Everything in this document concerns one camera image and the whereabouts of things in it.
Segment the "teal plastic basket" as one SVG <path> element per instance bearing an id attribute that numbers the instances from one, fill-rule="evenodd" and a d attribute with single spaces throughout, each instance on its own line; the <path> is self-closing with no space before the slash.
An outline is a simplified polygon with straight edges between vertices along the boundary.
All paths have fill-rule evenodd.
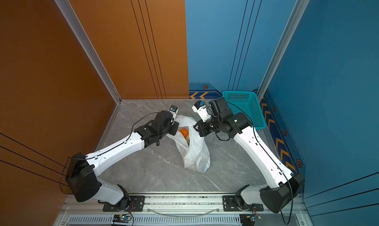
<path id="1" fill-rule="evenodd" d="M 252 120 L 255 129 L 266 128 L 260 103 L 254 92 L 224 91 L 223 98 L 234 114 L 244 112 Z"/>

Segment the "white plastic bag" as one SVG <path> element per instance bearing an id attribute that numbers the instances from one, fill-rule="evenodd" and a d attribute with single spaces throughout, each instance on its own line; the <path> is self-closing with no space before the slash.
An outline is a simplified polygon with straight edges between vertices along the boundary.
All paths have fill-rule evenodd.
<path id="1" fill-rule="evenodd" d="M 205 173 L 210 167 L 211 158 L 204 137 L 193 128 L 196 120 L 192 117 L 177 115 L 175 121 L 179 123 L 176 135 L 168 134 L 167 137 L 174 140 L 175 145 L 183 159 L 184 168 L 198 173 Z M 185 128 L 189 135 L 185 138 L 180 129 Z"/>

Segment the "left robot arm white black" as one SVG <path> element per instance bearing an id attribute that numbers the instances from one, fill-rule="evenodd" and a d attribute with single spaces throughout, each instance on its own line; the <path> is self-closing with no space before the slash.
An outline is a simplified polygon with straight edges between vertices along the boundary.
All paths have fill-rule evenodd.
<path id="1" fill-rule="evenodd" d="M 175 121 L 177 113 L 178 107 L 172 105 L 167 111 L 157 112 L 155 119 L 132 128 L 120 141 L 87 155 L 78 153 L 71 157 L 65 179 L 76 201 L 95 199 L 117 211 L 129 211 L 132 200 L 126 189 L 120 184 L 103 181 L 99 176 L 127 156 L 152 144 L 159 145 L 164 136 L 174 136 L 179 127 Z"/>

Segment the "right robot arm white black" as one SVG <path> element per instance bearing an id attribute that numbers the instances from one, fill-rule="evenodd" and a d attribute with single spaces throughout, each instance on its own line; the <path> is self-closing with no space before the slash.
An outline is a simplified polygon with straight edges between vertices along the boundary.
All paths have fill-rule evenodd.
<path id="1" fill-rule="evenodd" d="M 266 183 L 260 187 L 245 185 L 235 194 L 237 206 L 245 211 L 253 204 L 263 204 L 273 213 L 279 213 L 304 186 L 305 178 L 294 173 L 262 141 L 253 122 L 243 112 L 234 114 L 225 98 L 212 100 L 208 105 L 197 101 L 192 107 L 201 120 L 194 129 L 201 137 L 220 132 L 238 143 L 261 171 Z"/>

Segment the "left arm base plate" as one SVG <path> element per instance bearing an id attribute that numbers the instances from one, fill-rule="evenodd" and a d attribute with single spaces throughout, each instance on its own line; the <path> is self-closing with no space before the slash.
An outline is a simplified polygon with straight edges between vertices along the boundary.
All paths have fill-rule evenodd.
<path id="1" fill-rule="evenodd" d="M 105 203 L 103 212 L 142 212 L 145 204 L 145 196 L 132 195 L 124 196 L 121 201 L 115 205 Z"/>

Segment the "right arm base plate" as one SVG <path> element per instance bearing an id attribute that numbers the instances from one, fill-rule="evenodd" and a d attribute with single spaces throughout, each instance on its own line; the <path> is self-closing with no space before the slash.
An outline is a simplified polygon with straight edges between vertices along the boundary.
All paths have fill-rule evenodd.
<path id="1" fill-rule="evenodd" d="M 236 195 L 224 195 L 223 207 L 224 211 L 252 211 L 252 212 L 263 212 L 264 208 L 262 204 L 247 204 L 243 201 L 240 196 Z"/>

